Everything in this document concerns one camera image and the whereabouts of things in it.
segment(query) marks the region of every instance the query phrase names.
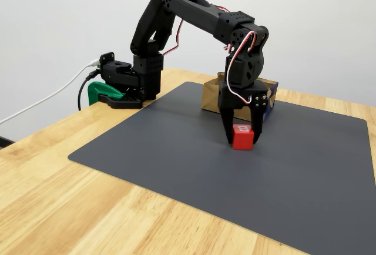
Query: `black cable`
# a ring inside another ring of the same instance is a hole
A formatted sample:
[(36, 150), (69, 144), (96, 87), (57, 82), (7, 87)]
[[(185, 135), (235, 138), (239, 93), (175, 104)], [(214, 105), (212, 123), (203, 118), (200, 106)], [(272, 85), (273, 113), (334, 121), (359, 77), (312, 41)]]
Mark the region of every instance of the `black cable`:
[(82, 89), (83, 87), (85, 86), (85, 84), (88, 82), (88, 79), (85, 79), (80, 87), (80, 90), (78, 91), (78, 100), (77, 100), (77, 103), (78, 103), (78, 111), (81, 111), (81, 93), (82, 93)]
[(81, 93), (82, 93), (83, 87), (85, 86), (87, 82), (95, 78), (99, 73), (100, 73), (100, 69), (96, 69), (93, 72), (91, 72), (89, 76), (87, 76), (86, 79), (83, 81), (80, 87), (80, 90), (78, 91), (78, 99), (77, 99), (78, 111), (81, 111)]

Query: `wooden table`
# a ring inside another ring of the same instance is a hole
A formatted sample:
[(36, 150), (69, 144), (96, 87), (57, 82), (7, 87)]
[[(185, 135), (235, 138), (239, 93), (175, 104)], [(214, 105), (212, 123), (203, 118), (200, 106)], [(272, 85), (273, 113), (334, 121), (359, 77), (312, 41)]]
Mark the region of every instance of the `wooden table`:
[[(214, 78), (162, 74), (159, 97)], [(376, 168), (376, 108), (284, 89), (277, 100), (367, 120)], [(0, 151), (0, 254), (303, 254), (68, 160), (136, 112), (96, 103)]]

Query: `gray mat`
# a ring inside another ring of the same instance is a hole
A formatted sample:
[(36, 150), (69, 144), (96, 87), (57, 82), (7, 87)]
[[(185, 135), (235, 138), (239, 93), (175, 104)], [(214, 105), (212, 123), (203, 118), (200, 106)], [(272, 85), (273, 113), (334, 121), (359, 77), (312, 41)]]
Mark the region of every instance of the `gray mat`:
[(364, 120), (277, 101), (254, 149), (236, 151), (202, 88), (182, 84), (69, 159), (310, 254), (376, 254)]

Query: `green clamp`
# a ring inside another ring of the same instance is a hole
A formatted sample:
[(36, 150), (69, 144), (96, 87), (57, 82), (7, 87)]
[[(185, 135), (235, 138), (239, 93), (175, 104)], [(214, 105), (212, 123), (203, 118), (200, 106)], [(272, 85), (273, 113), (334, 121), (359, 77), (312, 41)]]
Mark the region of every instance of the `green clamp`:
[(89, 105), (96, 103), (99, 100), (99, 95), (105, 95), (109, 98), (121, 99), (124, 93), (117, 89), (101, 82), (92, 82), (88, 86)]

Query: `white wall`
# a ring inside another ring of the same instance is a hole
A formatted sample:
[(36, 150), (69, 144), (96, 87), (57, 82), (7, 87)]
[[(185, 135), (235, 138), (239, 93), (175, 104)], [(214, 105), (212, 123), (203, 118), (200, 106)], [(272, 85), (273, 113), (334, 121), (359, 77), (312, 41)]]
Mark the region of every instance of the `white wall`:
[[(376, 106), (376, 0), (208, 0), (268, 27), (261, 76), (280, 87)], [(149, 0), (0, 0), (0, 120), (64, 85), (81, 66), (129, 44)], [(168, 47), (174, 45), (174, 36)], [(216, 74), (223, 45), (185, 24), (165, 66)], [(86, 74), (43, 105), (0, 126), (18, 140), (77, 111)], [(87, 105), (87, 98), (82, 99)]]

